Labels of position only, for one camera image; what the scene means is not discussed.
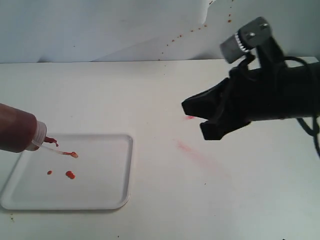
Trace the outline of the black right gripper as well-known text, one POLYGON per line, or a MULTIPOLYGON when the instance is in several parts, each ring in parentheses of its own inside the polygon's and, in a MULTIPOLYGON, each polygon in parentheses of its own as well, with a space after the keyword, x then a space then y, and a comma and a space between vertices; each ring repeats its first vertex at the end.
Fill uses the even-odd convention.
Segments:
POLYGON ((205 119, 200 123, 206 141, 219 141, 225 135, 254 121, 306 118, 320 115, 320 64, 282 67, 275 76, 261 68, 249 72, 256 80, 230 78, 188 97, 182 103, 187 116, 205 119), (228 98, 228 110, 217 115, 218 107, 228 98))

